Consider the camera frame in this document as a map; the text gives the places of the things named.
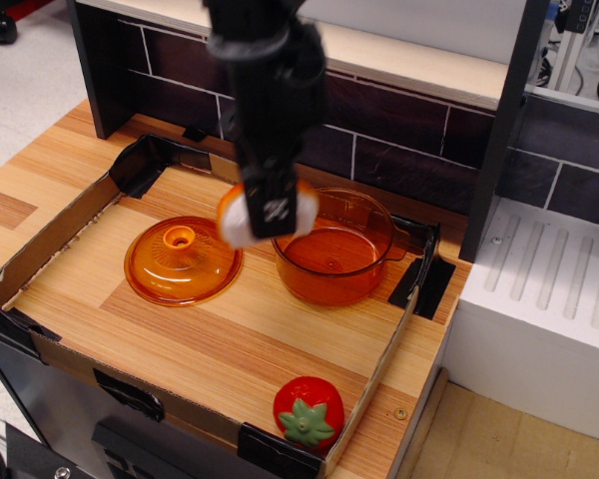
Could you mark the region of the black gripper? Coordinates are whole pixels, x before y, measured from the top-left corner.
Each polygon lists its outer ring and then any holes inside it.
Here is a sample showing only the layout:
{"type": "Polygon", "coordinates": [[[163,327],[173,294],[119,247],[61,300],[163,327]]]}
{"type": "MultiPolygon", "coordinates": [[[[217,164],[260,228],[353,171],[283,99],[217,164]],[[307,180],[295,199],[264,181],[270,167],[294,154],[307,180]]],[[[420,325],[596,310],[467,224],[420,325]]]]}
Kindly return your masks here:
{"type": "Polygon", "coordinates": [[[306,131],[327,110],[326,59],[313,23],[290,22],[270,37],[214,32],[210,53],[227,68],[235,109],[230,121],[251,230],[272,239],[297,230],[294,163],[306,131]]]}

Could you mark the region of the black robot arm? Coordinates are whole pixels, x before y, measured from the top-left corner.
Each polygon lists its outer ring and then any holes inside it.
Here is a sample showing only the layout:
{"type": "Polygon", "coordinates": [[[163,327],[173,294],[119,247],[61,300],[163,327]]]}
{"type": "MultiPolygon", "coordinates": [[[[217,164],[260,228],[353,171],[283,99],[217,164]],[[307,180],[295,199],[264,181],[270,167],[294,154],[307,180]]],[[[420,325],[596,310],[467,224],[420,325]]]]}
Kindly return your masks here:
{"type": "Polygon", "coordinates": [[[225,241],[301,237],[318,200],[295,169],[303,136],[327,110],[326,60],[315,25],[298,19],[299,1],[207,1],[208,50],[223,62],[235,98],[227,119],[243,190],[220,210],[225,241]]]}

